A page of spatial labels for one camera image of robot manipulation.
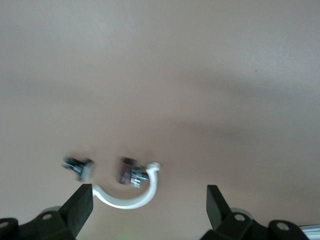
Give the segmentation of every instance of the white hose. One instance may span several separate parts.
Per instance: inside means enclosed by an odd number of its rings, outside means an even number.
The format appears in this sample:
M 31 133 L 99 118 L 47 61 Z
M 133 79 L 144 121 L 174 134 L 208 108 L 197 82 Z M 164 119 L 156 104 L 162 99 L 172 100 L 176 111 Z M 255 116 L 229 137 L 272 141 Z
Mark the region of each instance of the white hose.
M 160 163 L 153 162 L 146 166 L 146 173 L 149 176 L 149 188 L 140 196 L 131 199 L 118 199 L 107 194 L 100 186 L 94 185 L 92 192 L 105 204 L 117 209 L 137 209 L 149 203 L 157 192 L 158 176 L 157 171 L 160 170 Z

